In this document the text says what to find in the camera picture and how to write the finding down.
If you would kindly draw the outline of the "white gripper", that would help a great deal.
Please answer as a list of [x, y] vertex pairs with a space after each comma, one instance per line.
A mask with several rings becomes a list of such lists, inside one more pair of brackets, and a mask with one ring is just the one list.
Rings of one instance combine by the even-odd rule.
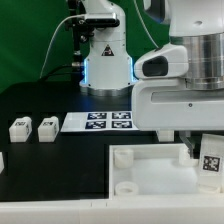
[[190, 131], [224, 130], [224, 90], [186, 87], [187, 49], [167, 44], [140, 57], [134, 71], [138, 82], [131, 97], [133, 122], [142, 131], [180, 131], [193, 157]]

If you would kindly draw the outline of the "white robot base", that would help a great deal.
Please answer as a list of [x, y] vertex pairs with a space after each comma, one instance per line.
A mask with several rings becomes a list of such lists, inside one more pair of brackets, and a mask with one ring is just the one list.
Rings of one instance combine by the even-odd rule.
[[90, 52], [84, 60], [80, 90], [96, 96], [128, 93], [137, 82], [133, 59], [126, 51], [126, 16], [109, 0], [81, 0], [84, 22], [93, 29]]

